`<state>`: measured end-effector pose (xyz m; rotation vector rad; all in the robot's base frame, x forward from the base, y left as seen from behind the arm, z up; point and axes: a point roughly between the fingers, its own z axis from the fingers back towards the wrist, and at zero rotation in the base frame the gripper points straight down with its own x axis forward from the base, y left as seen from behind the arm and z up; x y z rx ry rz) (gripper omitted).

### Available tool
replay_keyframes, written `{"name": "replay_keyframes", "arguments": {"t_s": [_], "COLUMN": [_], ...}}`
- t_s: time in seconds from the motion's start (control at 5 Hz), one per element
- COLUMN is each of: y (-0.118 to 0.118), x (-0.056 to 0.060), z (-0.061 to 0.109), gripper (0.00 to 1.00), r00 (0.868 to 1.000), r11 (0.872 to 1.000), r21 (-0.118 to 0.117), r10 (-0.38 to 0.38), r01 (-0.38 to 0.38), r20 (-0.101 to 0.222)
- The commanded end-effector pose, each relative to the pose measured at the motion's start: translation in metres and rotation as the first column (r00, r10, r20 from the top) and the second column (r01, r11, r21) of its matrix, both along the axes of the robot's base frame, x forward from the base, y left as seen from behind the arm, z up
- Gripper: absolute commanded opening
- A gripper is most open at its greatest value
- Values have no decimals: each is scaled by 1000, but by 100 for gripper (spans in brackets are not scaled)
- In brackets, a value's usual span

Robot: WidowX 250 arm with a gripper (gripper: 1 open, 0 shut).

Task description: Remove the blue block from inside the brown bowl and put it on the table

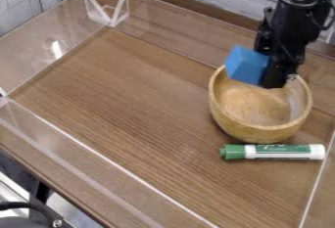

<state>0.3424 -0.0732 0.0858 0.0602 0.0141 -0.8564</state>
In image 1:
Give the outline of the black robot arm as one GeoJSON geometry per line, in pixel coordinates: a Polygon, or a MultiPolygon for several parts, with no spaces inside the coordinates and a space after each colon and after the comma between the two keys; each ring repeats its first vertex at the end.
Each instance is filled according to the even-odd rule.
{"type": "Polygon", "coordinates": [[[270,60],[261,78],[263,88],[283,88],[305,63],[306,46],[335,23],[333,0],[278,0],[263,11],[254,50],[270,60]]]}

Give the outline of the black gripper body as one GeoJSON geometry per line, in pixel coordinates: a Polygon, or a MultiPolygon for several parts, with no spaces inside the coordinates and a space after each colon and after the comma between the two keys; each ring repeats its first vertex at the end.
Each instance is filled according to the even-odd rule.
{"type": "Polygon", "coordinates": [[[323,30],[329,14],[334,11],[333,0],[278,0],[275,8],[265,9],[265,18],[258,28],[273,32],[273,56],[295,59],[305,63],[305,50],[323,30]]]}

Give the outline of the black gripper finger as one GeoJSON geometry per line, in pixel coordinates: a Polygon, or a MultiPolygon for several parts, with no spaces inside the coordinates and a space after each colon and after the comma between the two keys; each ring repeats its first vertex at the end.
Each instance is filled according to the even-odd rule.
{"type": "Polygon", "coordinates": [[[273,50],[273,32],[270,30],[259,30],[254,42],[254,50],[270,56],[273,50]]]}
{"type": "Polygon", "coordinates": [[[290,76],[298,73],[301,62],[291,58],[273,56],[262,77],[262,87],[283,88],[290,76]]]}

